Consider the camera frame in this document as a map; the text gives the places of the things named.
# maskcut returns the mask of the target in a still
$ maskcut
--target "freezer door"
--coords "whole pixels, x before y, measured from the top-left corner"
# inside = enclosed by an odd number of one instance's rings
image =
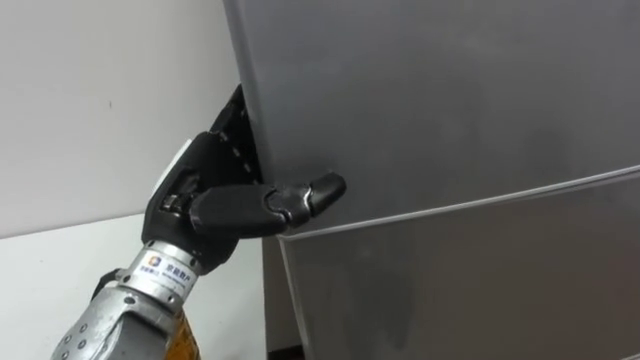
[[[640,3],[227,0],[272,180],[333,169],[325,228],[640,163]]]

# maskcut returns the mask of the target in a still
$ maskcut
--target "white tag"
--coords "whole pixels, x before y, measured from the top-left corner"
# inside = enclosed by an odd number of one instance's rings
[[[153,250],[146,252],[132,275],[148,278],[171,289],[182,299],[187,298],[198,279],[198,276],[185,264]]]
[[[178,152],[175,155],[173,155],[173,159],[171,159],[169,166],[167,166],[164,169],[164,171],[160,175],[160,178],[158,179],[158,181],[156,181],[156,185],[153,187],[153,192],[151,192],[151,196],[153,196],[153,194],[156,193],[156,190],[158,190],[160,185],[162,185],[164,178],[166,178],[167,175],[169,175],[169,171],[171,171],[171,169],[173,169],[173,166],[178,162],[178,160],[180,160],[180,157],[182,157],[182,154],[184,154],[184,152],[187,151],[187,149],[189,148],[189,145],[191,145],[191,139],[187,139],[187,141],[184,144],[182,144],[182,147],[180,148],[180,150],[178,150]]]

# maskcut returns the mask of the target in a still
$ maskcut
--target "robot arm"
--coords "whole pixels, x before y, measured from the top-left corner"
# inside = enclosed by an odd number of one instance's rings
[[[262,185],[253,146],[239,88],[152,196],[138,255],[115,273],[115,286],[97,292],[51,359],[164,359],[198,277],[224,263],[239,239],[300,226],[346,190],[334,173],[310,184]]]

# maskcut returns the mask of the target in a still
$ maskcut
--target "refrigerator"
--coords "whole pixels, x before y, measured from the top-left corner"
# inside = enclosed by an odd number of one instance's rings
[[[640,2],[225,7],[308,359],[640,353]]]

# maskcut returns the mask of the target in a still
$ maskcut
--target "orange component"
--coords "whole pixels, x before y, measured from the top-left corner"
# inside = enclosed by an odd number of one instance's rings
[[[200,349],[193,337],[189,321],[181,311],[176,315],[178,319],[178,331],[171,341],[166,360],[200,360]]]

